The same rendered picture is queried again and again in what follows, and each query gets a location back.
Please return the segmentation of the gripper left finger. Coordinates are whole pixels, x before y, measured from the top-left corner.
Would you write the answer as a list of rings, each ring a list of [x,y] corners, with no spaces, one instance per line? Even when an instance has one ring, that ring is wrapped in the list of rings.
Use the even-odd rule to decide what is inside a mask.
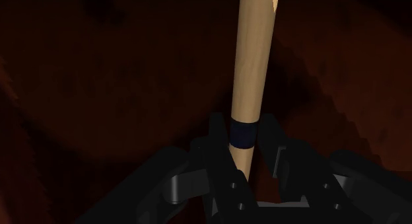
[[[165,147],[75,220],[75,224],[167,224],[188,200],[203,200],[206,224],[253,224],[258,204],[228,150],[222,114],[188,152]]]

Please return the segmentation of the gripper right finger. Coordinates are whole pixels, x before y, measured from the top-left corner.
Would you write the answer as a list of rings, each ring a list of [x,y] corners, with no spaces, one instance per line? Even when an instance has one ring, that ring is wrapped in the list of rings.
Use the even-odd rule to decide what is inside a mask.
[[[261,116],[257,142],[279,182],[284,224],[412,224],[412,182],[349,150],[324,157],[272,114]]]

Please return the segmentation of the wooden stick with dark band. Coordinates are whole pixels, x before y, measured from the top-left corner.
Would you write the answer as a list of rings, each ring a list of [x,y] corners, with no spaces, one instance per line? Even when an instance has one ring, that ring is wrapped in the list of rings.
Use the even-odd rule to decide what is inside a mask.
[[[249,178],[278,0],[240,0],[229,151]]]

